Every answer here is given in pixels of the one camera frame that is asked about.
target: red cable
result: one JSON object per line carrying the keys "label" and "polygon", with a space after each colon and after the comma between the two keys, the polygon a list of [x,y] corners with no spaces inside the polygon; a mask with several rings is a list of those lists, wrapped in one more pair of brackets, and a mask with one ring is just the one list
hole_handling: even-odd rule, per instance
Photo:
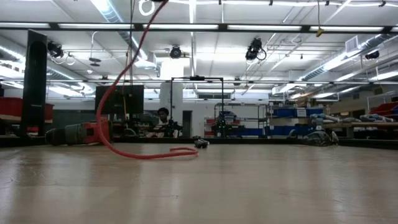
{"label": "red cable", "polygon": [[[144,43],[145,36],[148,33],[149,26],[152,24],[153,20],[155,17],[158,15],[160,10],[167,4],[169,0],[165,0],[162,2],[162,4],[159,6],[159,8],[155,11],[154,15],[151,17],[148,26],[145,28],[144,33],[142,34],[141,40],[138,45],[138,49],[136,50],[136,53],[134,54],[134,57],[132,58],[131,62],[129,65],[119,74],[119,76],[116,78],[114,83],[106,90],[104,96],[102,97],[101,101],[99,102],[98,109],[97,109],[97,114],[96,114],[96,120],[97,120],[97,131],[99,132],[99,138],[103,142],[105,146],[107,146],[111,151],[113,151],[116,154],[119,154],[120,156],[125,156],[129,158],[134,158],[134,159],[160,159],[160,158],[166,158],[166,157],[174,157],[174,156],[189,156],[189,155],[198,155],[198,151],[194,148],[190,147],[174,147],[170,149],[170,152],[172,153],[165,153],[165,154],[155,154],[155,155],[138,155],[138,154],[130,154],[127,152],[122,152],[117,150],[115,147],[112,146],[111,143],[105,138],[103,130],[102,130],[102,125],[101,124],[101,112],[102,108],[105,104],[105,101],[108,99],[109,95],[111,94],[112,91],[116,88],[116,85],[119,83],[121,77],[131,68],[133,65],[134,61],[136,60],[138,53],[142,47],[142,44]],[[180,151],[180,150],[188,150],[188,152],[175,152],[175,151]]]}

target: wooden floor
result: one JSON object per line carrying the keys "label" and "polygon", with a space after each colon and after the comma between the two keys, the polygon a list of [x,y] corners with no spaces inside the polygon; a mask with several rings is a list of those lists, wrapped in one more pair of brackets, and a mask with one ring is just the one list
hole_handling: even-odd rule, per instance
{"label": "wooden floor", "polygon": [[138,161],[103,146],[1,149],[0,223],[396,224],[398,151],[210,145]]}

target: red machine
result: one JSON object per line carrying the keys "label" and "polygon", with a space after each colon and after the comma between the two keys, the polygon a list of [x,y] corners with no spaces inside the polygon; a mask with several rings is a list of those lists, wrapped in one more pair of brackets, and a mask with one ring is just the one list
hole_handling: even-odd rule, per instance
{"label": "red machine", "polygon": [[45,140],[53,146],[102,143],[98,125],[101,125],[106,140],[112,140],[112,123],[107,119],[103,119],[100,124],[87,122],[51,129],[45,133]]}

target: computer monitor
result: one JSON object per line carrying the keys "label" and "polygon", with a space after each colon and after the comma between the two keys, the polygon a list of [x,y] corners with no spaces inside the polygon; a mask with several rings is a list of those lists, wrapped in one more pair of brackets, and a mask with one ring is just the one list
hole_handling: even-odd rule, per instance
{"label": "computer monitor", "polygon": [[[109,86],[97,86],[95,91],[95,111]],[[101,114],[142,114],[144,112],[144,86],[117,86],[106,100]]]}

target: black panel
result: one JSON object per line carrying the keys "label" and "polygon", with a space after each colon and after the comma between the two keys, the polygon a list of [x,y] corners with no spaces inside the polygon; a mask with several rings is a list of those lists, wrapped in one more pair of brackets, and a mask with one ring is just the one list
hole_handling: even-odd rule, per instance
{"label": "black panel", "polygon": [[47,74],[47,36],[28,31],[21,134],[28,126],[38,126],[44,136],[44,111]]}
{"label": "black panel", "polygon": [[[109,86],[97,86],[95,91],[95,111]],[[106,100],[101,114],[142,114],[144,112],[144,86],[126,85],[117,86]]]}

